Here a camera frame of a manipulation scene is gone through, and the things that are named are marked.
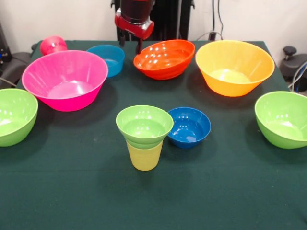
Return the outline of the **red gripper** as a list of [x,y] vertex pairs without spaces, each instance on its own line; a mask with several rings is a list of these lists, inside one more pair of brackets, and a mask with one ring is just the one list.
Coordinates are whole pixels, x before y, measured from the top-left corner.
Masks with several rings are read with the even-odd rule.
[[136,54],[140,54],[142,50],[143,40],[148,39],[154,30],[154,22],[150,19],[148,19],[143,24],[133,24],[126,21],[120,14],[115,15],[115,24],[119,29],[121,29],[119,40],[119,44],[121,47],[124,47],[125,45],[124,31],[127,31],[133,34],[135,37],[139,38],[136,46]]

